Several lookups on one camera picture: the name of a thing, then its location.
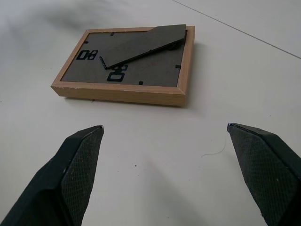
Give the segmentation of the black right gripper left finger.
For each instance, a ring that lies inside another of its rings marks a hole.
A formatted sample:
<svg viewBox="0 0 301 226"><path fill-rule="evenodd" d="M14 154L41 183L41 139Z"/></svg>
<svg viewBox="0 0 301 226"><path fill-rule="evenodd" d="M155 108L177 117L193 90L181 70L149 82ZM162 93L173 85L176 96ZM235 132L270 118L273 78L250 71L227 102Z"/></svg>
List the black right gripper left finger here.
<svg viewBox="0 0 301 226"><path fill-rule="evenodd" d="M93 189L103 138L101 125L67 137L33 176L3 226L80 226Z"/></svg>

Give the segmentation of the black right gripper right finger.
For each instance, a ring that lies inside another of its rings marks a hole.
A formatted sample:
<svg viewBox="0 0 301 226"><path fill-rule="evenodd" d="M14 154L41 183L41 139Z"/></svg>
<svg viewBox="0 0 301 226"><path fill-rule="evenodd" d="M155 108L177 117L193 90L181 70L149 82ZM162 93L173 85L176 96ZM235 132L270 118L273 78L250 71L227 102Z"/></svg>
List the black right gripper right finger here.
<svg viewBox="0 0 301 226"><path fill-rule="evenodd" d="M301 159L276 134L229 123L239 166L269 226L301 224Z"/></svg>

